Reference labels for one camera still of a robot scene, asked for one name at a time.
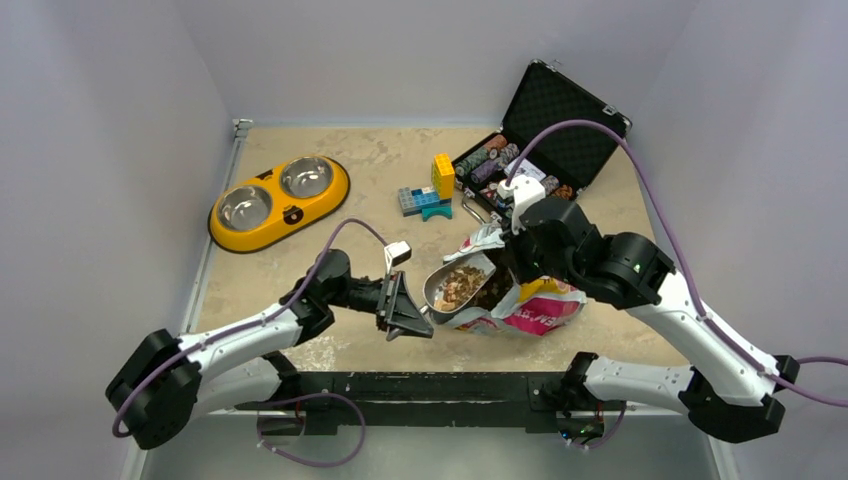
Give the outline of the silver metal scoop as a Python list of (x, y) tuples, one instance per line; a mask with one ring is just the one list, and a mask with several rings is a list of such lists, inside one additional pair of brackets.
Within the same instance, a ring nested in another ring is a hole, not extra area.
[(425, 280), (425, 302), (437, 313), (457, 313), (468, 304), (495, 271), (495, 264), (483, 252), (451, 260), (432, 272)]

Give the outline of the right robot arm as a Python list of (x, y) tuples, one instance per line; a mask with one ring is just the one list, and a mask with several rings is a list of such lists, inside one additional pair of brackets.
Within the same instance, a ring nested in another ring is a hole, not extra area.
[(566, 411), (635, 402), (680, 413), (705, 434), (738, 444), (777, 433), (786, 409), (781, 382), (799, 362), (767, 354), (709, 308), (698, 310), (672, 259), (634, 232), (603, 235), (569, 200), (524, 200), (504, 236), (504, 262), (520, 283), (563, 281), (641, 321), (688, 365), (661, 367), (580, 352), (555, 390)]

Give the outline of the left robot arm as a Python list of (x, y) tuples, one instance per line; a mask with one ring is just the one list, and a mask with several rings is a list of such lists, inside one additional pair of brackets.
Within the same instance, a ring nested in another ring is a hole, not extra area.
[(292, 291), (252, 316), (199, 334), (159, 329), (145, 336), (105, 391), (116, 412), (114, 436), (152, 450), (210, 411), (251, 402), (289, 407), (298, 382), (285, 373), (282, 352), (323, 334), (336, 307), (373, 315), (389, 340), (432, 338), (434, 328), (397, 268), (411, 256), (408, 244), (384, 252), (380, 279), (354, 277), (347, 253), (326, 248)]

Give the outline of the colourful pet food bag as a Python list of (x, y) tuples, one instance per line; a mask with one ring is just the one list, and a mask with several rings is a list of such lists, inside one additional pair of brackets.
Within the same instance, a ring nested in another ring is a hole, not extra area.
[(476, 334), (517, 334), (544, 336), (579, 316), (588, 297), (579, 289), (542, 277), (519, 284), (500, 259), (504, 252), (501, 228), (486, 223), (471, 233), (443, 264), (477, 252), (485, 253), (496, 271), (459, 312), (437, 313), (428, 306), (430, 318), (438, 325)]

